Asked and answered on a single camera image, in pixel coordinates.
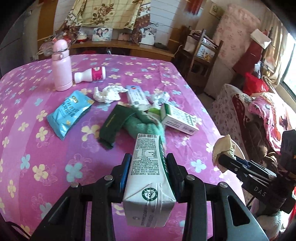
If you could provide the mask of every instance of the blue snack package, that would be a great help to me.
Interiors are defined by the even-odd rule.
[[[47,116],[47,121],[56,135],[64,140],[67,132],[90,110],[93,103],[94,100],[76,90]]]

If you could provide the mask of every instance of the red plastic bag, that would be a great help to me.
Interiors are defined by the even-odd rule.
[[[251,95],[254,93],[268,92],[269,88],[262,79],[258,79],[250,73],[246,73],[245,77],[244,87],[242,90],[245,94]]]

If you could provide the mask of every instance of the window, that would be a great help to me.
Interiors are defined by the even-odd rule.
[[[288,34],[288,41],[287,41],[285,52],[287,52],[287,54],[289,53],[291,54],[290,54],[287,68],[281,79],[281,84],[286,89],[286,91],[291,95],[291,97],[296,101],[296,47],[295,45],[296,45],[295,40],[290,34]]]

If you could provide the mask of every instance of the green and white box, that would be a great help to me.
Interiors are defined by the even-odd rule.
[[[160,136],[138,134],[123,196],[128,225],[163,227],[175,202]]]
[[[196,126],[196,119],[169,104],[164,104],[161,109],[161,123],[182,131],[189,135],[194,135],[199,129]]]

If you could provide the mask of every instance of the tablecloth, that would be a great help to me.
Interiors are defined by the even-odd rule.
[[[74,84],[64,92],[55,90],[51,60],[29,63],[7,73],[0,80],[0,212],[7,221],[32,234],[70,182],[95,182],[119,165],[125,153],[133,153],[135,140],[125,130],[116,136],[115,147],[105,150],[97,141],[100,127],[119,102],[96,102],[90,112],[61,141],[47,122],[52,113],[74,90],[92,97],[94,87],[139,85],[146,96],[167,91],[169,103],[197,116],[199,131],[194,136],[166,128],[167,153],[179,165],[202,181],[227,182],[244,202],[239,180],[233,173],[222,174],[213,167],[213,145],[220,137],[212,119],[172,63],[118,55],[71,56],[72,73],[105,66],[104,81]],[[181,240],[186,204],[175,204],[163,228],[127,226],[122,204],[112,204],[116,239]],[[208,237],[212,236],[212,214],[207,206]],[[89,239],[90,225],[86,226]]]

